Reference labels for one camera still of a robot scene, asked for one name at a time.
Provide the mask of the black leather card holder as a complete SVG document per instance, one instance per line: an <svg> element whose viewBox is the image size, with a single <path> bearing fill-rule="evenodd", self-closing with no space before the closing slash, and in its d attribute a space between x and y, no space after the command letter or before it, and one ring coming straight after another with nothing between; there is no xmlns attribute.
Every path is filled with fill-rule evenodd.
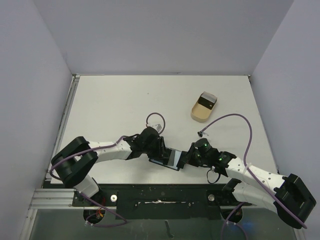
<svg viewBox="0 0 320 240"><path fill-rule="evenodd" d="M149 162L169 168L171 170L179 171L178 162L183 156L183 152L173 148L167 148L163 157L149 158Z"/></svg>

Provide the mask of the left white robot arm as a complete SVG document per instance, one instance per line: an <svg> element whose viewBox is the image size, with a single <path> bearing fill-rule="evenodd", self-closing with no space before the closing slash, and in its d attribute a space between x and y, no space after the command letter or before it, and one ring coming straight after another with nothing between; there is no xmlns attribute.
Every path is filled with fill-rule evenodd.
<svg viewBox="0 0 320 240"><path fill-rule="evenodd" d="M89 176L95 164L112 160L127 161L141 155L167 164L170 154L171 149L166 147L164 137L151 126L140 134L124 135L109 143L92 142L79 136L51 159L49 174L61 181L65 188L73 188L83 194L84 200L95 206L102 199L100 187Z"/></svg>

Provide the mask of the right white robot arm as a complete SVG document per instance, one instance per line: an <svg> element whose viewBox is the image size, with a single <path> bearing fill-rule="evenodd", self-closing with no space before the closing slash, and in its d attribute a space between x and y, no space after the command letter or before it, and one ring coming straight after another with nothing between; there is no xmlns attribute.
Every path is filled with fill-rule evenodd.
<svg viewBox="0 0 320 240"><path fill-rule="evenodd" d="M284 176L245 163L230 152L213 148L206 138L192 143L188 151L176 152L174 164L179 169L186 164L208 167L230 178L222 192L227 204L245 202L266 208L295 229L306 226L305 221L317 204L297 175Z"/></svg>

